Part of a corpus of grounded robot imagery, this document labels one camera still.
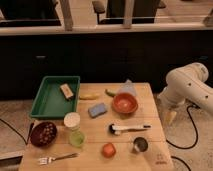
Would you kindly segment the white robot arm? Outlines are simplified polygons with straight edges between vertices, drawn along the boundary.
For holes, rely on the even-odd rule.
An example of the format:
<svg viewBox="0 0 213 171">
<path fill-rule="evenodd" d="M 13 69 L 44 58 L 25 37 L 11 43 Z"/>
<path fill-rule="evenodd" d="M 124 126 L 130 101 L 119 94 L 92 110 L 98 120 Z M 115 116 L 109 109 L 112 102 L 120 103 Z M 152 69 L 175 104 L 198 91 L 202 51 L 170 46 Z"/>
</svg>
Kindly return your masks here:
<svg viewBox="0 0 213 171">
<path fill-rule="evenodd" d="M 158 95 L 162 106 L 163 125 L 170 125 L 175 119 L 176 108 L 185 100 L 196 104 L 209 114 L 213 114 L 213 88 L 205 81 L 209 77 L 207 67 L 202 63 L 191 63 L 175 68 L 166 75 L 166 87 Z"/>
</svg>

